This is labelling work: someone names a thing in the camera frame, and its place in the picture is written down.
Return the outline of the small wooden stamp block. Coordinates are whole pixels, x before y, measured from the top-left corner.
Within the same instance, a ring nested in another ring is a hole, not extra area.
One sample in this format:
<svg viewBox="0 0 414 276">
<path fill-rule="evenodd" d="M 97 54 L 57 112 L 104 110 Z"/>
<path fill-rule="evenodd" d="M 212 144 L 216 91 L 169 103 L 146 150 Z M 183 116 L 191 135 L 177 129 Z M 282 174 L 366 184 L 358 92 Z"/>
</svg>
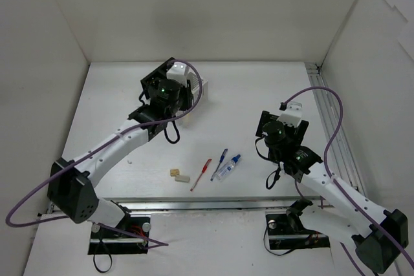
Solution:
<svg viewBox="0 0 414 276">
<path fill-rule="evenodd" d="M 170 176 L 179 176 L 180 171 L 178 169 L 171 169 L 170 170 Z"/>
</svg>

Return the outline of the blue ballpoint pen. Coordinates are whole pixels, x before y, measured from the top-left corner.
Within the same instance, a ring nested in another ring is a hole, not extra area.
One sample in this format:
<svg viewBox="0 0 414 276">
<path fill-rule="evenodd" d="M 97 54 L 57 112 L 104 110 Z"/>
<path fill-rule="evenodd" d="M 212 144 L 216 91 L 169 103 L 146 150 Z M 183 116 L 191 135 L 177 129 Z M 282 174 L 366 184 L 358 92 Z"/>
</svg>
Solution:
<svg viewBox="0 0 414 276">
<path fill-rule="evenodd" d="M 221 157 L 220 157 L 220 159 L 219 159 L 219 162 L 218 162 L 218 164 L 217 164 L 217 167 L 215 168 L 215 171 L 213 172 L 213 174 L 212 174 L 212 176 L 211 176 L 211 178 L 210 178 L 210 181 L 211 181 L 211 182 L 213 182 L 213 180 L 214 180 L 214 178 L 215 178 L 216 173 L 218 172 L 218 170 L 219 170 L 219 168 L 220 168 L 221 164 L 223 163 L 223 161 L 224 161 L 224 159 L 225 159 L 225 157 L 226 157 L 227 152 L 228 152 L 228 149 L 227 149 L 227 148 L 223 150 L 223 152 L 222 152 L 222 154 L 221 154 Z"/>
</svg>

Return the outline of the red ballpoint pen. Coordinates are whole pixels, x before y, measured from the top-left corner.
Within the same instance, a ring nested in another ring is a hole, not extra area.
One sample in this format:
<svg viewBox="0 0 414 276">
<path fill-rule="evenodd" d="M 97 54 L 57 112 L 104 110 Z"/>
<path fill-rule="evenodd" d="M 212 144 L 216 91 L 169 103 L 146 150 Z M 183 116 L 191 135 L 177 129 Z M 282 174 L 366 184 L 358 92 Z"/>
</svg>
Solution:
<svg viewBox="0 0 414 276">
<path fill-rule="evenodd" d="M 206 163 L 204 164 L 204 166 L 203 166 L 203 168 L 202 168 L 202 170 L 201 170 L 200 174 L 199 174 L 199 175 L 198 175 L 198 177 L 195 179 L 194 184 L 193 184 L 193 185 L 191 186 L 191 188 L 190 188 L 190 191 L 191 191 L 191 192 L 193 192 L 193 191 L 194 191 L 194 189 L 196 188 L 197 184 L 199 183 L 199 180 L 202 178 L 203 174 L 206 172 L 206 170 L 207 170 L 208 166 L 210 165 L 211 161 L 212 161 L 212 159 L 211 159 L 211 158 L 209 158 L 209 159 L 206 161 Z"/>
</svg>

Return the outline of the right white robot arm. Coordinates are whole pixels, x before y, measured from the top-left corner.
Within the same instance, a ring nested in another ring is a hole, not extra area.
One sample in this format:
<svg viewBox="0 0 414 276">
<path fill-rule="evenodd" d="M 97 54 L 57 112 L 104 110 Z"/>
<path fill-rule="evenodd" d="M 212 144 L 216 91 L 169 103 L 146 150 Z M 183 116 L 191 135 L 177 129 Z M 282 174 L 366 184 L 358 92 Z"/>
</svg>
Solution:
<svg viewBox="0 0 414 276">
<path fill-rule="evenodd" d="M 297 200 L 286 216 L 294 232 L 313 229 L 352 246 L 359 260 L 372 272 L 383 274 L 409 244 L 408 218 L 399 209 L 388 211 L 366 198 L 338 175 L 330 173 L 326 160 L 301 143 L 309 122 L 301 110 L 274 115 L 261 113 L 257 140 L 268 149 L 265 160 L 277 165 L 276 174 L 285 173 L 317 192 L 340 216 L 314 207 L 307 199 Z"/>
</svg>

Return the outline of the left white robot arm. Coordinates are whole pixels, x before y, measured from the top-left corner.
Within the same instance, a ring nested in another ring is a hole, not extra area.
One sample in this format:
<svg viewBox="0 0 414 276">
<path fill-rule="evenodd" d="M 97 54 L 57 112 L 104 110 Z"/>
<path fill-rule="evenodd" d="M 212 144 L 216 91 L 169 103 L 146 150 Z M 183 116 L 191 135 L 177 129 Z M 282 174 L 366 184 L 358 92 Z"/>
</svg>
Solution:
<svg viewBox="0 0 414 276">
<path fill-rule="evenodd" d="M 166 131 L 179 111 L 191 108 L 191 81 L 155 79 L 147 86 L 147 98 L 149 103 L 133 111 L 97 153 L 89 151 L 77 159 L 60 158 L 53 163 L 50 175 L 54 180 L 49 183 L 47 196 L 74 223 L 103 224 L 115 237 L 128 232 L 127 209 L 98 197 L 94 189 L 130 152 Z"/>
</svg>

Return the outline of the clear blue-capped spray bottle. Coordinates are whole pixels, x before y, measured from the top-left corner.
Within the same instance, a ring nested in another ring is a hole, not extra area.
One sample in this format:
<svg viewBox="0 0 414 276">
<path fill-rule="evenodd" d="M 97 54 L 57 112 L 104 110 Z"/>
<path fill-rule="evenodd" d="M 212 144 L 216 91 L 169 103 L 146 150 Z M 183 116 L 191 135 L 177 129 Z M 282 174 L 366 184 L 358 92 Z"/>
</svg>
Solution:
<svg viewBox="0 0 414 276">
<path fill-rule="evenodd" d="M 234 170 L 236 164 L 239 162 L 241 158 L 240 154 L 237 154 L 233 158 L 231 158 L 227 163 L 225 163 L 219 170 L 216 172 L 215 178 L 218 181 L 223 181 L 226 177 L 228 177 L 231 172 Z"/>
</svg>

